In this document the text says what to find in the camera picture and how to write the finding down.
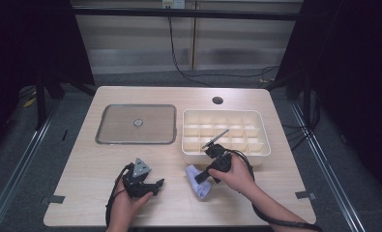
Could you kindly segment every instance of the metal rail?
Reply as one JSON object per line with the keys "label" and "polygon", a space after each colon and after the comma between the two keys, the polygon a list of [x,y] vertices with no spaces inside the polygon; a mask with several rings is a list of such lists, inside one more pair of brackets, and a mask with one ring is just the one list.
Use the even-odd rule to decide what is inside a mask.
{"label": "metal rail", "polygon": [[306,127],[306,122],[303,118],[303,112],[300,106],[297,103],[292,104],[293,112],[295,113],[296,119],[299,122],[299,125],[303,128],[303,133],[307,137],[307,141],[311,150],[313,151],[314,157],[316,158],[321,171],[323,172],[324,177],[332,191],[335,199],[340,207],[344,218],[347,220],[348,225],[350,226],[351,231],[353,232],[366,232],[357,211],[355,210],[353,204],[350,202],[347,194],[342,188],[338,177],[336,176],[335,171],[332,166],[329,164],[327,157],[325,156],[323,150],[320,147],[314,134]]}
{"label": "metal rail", "polygon": [[180,9],[147,9],[147,8],[107,8],[107,7],[78,7],[45,8],[25,7],[28,14],[42,15],[116,15],[116,16],[161,16],[161,17],[200,17],[200,18],[233,18],[233,19],[261,19],[297,21],[301,19],[320,18],[322,14],[301,15],[296,13],[262,13],[262,12],[231,12],[207,10]]}
{"label": "metal rail", "polygon": [[43,125],[39,130],[37,130],[34,133],[33,138],[28,144],[28,147],[22,155],[21,160],[19,161],[18,165],[15,168],[15,171],[10,177],[10,180],[5,185],[3,191],[0,194],[0,223],[3,220],[4,215],[7,213],[7,210],[9,209],[10,204],[15,197],[19,185],[21,184],[28,170],[28,167],[31,164],[31,161],[33,160],[38,148],[40,147],[41,142],[43,141],[46,131],[48,130],[49,125],[51,124],[52,117],[56,112],[58,106],[60,105],[60,102],[61,101],[56,101],[54,103],[53,108],[50,111]]}

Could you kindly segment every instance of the small hole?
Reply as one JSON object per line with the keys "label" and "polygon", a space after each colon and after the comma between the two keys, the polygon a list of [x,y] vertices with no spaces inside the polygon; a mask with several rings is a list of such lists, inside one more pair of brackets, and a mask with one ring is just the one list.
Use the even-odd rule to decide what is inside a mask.
{"label": "small hole", "polygon": [[133,125],[136,127],[140,127],[142,126],[142,124],[143,124],[143,121],[141,119],[136,119],[135,121],[133,121]]}
{"label": "small hole", "polygon": [[214,98],[212,98],[212,102],[214,102],[215,104],[222,104],[223,103],[223,98],[221,98],[221,97],[214,97]]}

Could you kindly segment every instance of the white wall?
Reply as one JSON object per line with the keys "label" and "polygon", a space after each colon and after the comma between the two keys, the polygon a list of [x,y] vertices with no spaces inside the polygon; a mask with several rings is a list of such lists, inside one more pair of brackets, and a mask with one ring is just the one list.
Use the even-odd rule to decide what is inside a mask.
{"label": "white wall", "polygon": [[[162,0],[73,0],[73,5],[161,8]],[[301,5],[300,0],[186,1],[187,9],[212,11],[297,13]],[[167,18],[98,15],[76,18],[93,73],[175,70]],[[182,70],[278,65],[293,26],[291,21],[172,18],[176,58]]]}

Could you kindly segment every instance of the wrist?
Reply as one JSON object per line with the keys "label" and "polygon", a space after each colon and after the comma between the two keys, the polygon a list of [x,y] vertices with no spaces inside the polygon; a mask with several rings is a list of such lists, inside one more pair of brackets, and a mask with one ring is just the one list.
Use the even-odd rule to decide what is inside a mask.
{"label": "wrist", "polygon": [[109,225],[105,232],[128,232],[129,228],[129,226],[123,224],[118,226]]}
{"label": "wrist", "polygon": [[263,190],[255,183],[247,184],[241,191],[247,199],[251,200],[256,194],[263,192]]}

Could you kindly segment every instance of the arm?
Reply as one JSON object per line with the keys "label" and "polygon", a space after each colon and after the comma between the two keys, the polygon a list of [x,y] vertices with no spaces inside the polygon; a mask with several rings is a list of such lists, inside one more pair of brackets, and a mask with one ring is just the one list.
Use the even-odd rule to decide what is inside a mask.
{"label": "arm", "polygon": [[132,200],[125,191],[122,178],[114,192],[111,218],[106,232],[127,232],[139,209],[144,206],[153,193],[148,192],[139,199]]}
{"label": "arm", "polygon": [[[237,156],[232,156],[232,167],[228,172],[210,169],[209,174],[224,181],[232,189],[242,193],[256,208],[270,218],[287,221],[306,222],[302,218],[280,205],[276,200],[264,192],[251,177],[246,164]],[[277,232],[284,231],[312,231],[270,224]]]}

